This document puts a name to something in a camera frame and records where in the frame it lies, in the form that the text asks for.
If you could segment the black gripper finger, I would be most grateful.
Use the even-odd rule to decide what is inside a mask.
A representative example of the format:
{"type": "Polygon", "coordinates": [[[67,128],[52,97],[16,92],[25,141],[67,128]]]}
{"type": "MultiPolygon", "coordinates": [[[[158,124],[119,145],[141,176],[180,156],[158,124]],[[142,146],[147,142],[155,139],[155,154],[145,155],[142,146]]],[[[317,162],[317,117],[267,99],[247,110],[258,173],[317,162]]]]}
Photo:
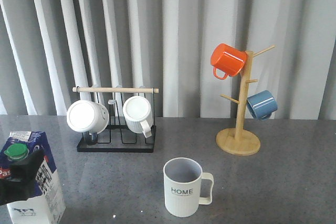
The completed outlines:
{"type": "Polygon", "coordinates": [[[44,160],[44,151],[37,150],[25,159],[10,164],[10,178],[1,179],[1,205],[31,198],[35,178],[44,160]]]}

